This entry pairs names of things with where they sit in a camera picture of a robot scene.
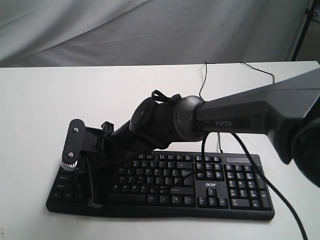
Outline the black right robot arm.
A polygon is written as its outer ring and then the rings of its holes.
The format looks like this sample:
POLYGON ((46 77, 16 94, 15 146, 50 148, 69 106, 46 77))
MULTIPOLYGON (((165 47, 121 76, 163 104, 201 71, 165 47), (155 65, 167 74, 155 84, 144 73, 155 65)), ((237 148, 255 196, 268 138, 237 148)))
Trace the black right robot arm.
POLYGON ((266 135, 281 161, 294 161, 320 184, 320 71, 206 101, 155 90, 116 131, 95 140, 99 160, 89 174, 126 164, 176 142, 205 142, 210 133, 266 135))

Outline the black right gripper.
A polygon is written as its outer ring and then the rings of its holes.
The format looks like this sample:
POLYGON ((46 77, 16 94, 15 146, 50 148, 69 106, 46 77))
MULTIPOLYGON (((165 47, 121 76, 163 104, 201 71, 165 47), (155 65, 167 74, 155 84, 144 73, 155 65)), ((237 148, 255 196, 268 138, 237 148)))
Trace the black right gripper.
POLYGON ((90 208, 103 207, 99 190, 108 190, 114 183, 116 170, 130 162, 129 123, 114 130, 110 122, 105 122, 102 129, 90 128, 84 135, 79 178, 90 185, 90 208))

